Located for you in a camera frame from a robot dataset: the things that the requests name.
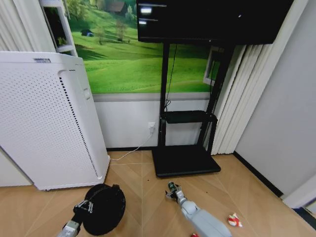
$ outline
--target white curtain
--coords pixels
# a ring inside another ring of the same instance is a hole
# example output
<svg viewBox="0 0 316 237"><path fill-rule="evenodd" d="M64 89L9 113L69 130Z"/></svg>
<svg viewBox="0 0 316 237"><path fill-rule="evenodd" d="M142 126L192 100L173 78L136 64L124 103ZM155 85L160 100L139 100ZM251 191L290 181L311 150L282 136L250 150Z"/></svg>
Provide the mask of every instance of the white curtain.
<svg viewBox="0 0 316 237"><path fill-rule="evenodd" d="M38 0L0 0L0 51L56 52Z"/></svg>
<svg viewBox="0 0 316 237"><path fill-rule="evenodd" d="M223 85L212 155L234 152L308 0L295 0L273 44L238 46Z"/></svg>

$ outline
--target black tv screen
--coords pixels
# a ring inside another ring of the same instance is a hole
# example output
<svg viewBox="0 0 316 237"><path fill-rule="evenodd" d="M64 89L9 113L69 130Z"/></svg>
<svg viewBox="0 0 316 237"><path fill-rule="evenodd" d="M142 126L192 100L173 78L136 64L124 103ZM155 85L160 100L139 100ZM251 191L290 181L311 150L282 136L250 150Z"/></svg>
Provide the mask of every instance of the black tv screen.
<svg viewBox="0 0 316 237"><path fill-rule="evenodd" d="M292 2L138 0L138 40L273 43Z"/></svg>

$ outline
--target air purifier vent holes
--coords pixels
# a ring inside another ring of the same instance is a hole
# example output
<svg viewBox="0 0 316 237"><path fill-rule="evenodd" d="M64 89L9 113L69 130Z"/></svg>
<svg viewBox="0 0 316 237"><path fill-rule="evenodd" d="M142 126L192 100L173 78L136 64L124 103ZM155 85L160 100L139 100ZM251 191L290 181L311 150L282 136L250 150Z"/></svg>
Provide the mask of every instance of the air purifier vent holes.
<svg viewBox="0 0 316 237"><path fill-rule="evenodd" d="M99 171L78 118L77 100L59 77L50 64L0 65L0 145L40 186L73 184L73 177L80 180L81 174L89 177L82 180L94 182Z"/></svg>
<svg viewBox="0 0 316 237"><path fill-rule="evenodd" d="M92 161L92 158L91 158L91 155L90 155L90 152L89 152L88 146L87 146L87 144L86 144L86 142L85 142L85 140L84 140L84 137L83 137L82 131L81 131L81 129L80 129L80 126L79 126L79 123L78 123L77 117L76 117L76 115L75 115L75 112L74 112L73 106L72 106L72 104L71 104L71 102L70 102L70 99L69 99L69 96L68 96L68 94L67 94L67 91L66 91L66 88L65 88L65 86L64 86L64 83L63 83L62 78L59 78L59 81L60 81L60 83L61 83L61 85L62 85L62 87L63 87L63 90L64 90L64 92L65 92L65 95L66 95L66 98L67 98L68 104L69 104L70 109L71 109L71 111L72 111L72 114L73 114L73 116L74 116L74 119L75 119L76 125L77 125L77 127L78 127L79 133L80 133L81 138L82 138L83 143L84 143L84 147L85 147L85 149L86 149L86 151L87 151L87 154L88 154L89 159L90 159L90 161L91 161L91 164L92 164L92 166L93 166L93 169L94 169L95 175L96 175L96 176L98 176L98 173L97 173L97 171L96 171L96 169L95 169L95 166L94 166L94 164L93 164L93 161Z"/></svg>

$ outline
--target tree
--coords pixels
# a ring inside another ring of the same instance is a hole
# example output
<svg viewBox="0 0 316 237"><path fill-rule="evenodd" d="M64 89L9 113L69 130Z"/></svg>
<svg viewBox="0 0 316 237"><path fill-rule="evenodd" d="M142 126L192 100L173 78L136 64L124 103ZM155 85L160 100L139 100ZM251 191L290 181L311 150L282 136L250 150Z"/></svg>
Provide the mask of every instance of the tree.
<svg viewBox="0 0 316 237"><path fill-rule="evenodd" d="M104 37L105 37L105 29L102 26L98 26L95 33L96 33L96 36L98 39L98 43L100 45L102 45L102 42L103 42Z"/></svg>
<svg viewBox="0 0 316 237"><path fill-rule="evenodd" d="M95 2L96 2L96 5L97 5L97 8L99 9L99 10L106 10L106 2L105 2L105 0L95 0Z"/></svg>
<svg viewBox="0 0 316 237"><path fill-rule="evenodd" d="M90 0L90 5L91 6L96 6L97 5L97 0Z"/></svg>
<svg viewBox="0 0 316 237"><path fill-rule="evenodd" d="M81 4L80 0L67 0L69 14L72 15L77 21L82 20L85 15L85 7Z"/></svg>
<svg viewBox="0 0 316 237"><path fill-rule="evenodd" d="M123 36L124 36L125 29L126 29L126 26L120 20L117 20L118 41L123 42Z"/></svg>
<svg viewBox="0 0 316 237"><path fill-rule="evenodd" d="M135 19L135 16L133 15L133 9L130 5L128 5L127 13L125 13L125 18L128 21L133 21Z"/></svg>

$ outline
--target parquet floor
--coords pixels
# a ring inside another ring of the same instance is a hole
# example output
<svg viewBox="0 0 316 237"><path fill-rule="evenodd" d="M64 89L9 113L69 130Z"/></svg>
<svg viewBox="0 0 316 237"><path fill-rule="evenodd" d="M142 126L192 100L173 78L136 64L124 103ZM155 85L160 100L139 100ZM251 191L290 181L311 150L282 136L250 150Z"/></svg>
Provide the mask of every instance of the parquet floor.
<svg viewBox="0 0 316 237"><path fill-rule="evenodd" d="M125 152L110 152L119 158ZM316 231L285 206L233 155L216 156L217 174L172 178L188 199L226 223L234 237L312 237ZM107 237L189 237L194 231L179 206L166 199L170 179L155 176L150 151L111 161L106 178L126 197L123 219ZM0 188L0 236L54 237L89 188L42 192L33 186ZM236 212L243 227L226 219ZM80 237L90 236L84 228Z"/></svg>

